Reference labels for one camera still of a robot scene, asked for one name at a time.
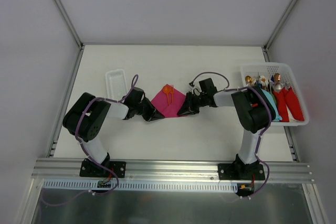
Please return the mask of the pink paper napkin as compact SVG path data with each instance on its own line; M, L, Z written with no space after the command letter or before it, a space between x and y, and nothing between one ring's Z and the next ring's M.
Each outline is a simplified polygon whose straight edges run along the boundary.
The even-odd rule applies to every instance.
M185 97L185 94L176 90L172 85L166 84L151 102L165 118L177 118Z

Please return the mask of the orange plastic spoon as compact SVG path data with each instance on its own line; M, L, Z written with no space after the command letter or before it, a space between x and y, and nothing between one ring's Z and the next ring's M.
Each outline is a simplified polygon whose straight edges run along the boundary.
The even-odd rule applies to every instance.
M162 92L166 95L167 103L168 103L168 105L170 105L171 104L171 101L170 101L170 85L166 84L162 88Z

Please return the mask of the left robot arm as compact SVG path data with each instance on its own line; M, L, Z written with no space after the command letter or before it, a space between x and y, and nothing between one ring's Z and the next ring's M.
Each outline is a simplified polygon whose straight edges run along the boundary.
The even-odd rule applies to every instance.
M80 144L86 158L79 176L123 178L126 162L112 161L98 134L106 118L129 120L140 115L147 122L164 119L140 88L133 88L121 102L83 93L65 115L62 125Z

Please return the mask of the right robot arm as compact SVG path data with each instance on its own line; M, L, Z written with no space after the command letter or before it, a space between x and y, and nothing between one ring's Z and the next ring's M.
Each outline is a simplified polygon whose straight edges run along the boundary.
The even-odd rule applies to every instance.
M275 119L275 109L259 86L218 91L201 88L200 94L188 92L178 111L179 116L199 113L201 107L233 106L244 128L242 145L231 164L218 164L220 180L264 180L266 165L258 152L264 133Z

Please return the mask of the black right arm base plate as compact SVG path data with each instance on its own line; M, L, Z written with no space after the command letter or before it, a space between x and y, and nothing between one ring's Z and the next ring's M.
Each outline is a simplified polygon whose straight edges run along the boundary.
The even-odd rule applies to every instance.
M259 162L252 164L241 164L233 162L230 164L220 163L217 165L218 177L220 180L265 180L264 167Z

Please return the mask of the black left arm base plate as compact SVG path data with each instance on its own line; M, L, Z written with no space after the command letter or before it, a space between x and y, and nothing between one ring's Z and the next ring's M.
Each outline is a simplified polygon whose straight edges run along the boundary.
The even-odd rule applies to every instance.
M107 169L113 171L118 178L125 177L126 171L126 162L122 161L111 161L106 160L102 164ZM84 159L81 163L81 168L79 172L80 177L91 177L91 178L106 178L110 175L110 172L104 168L101 168L94 162L90 161L89 159Z

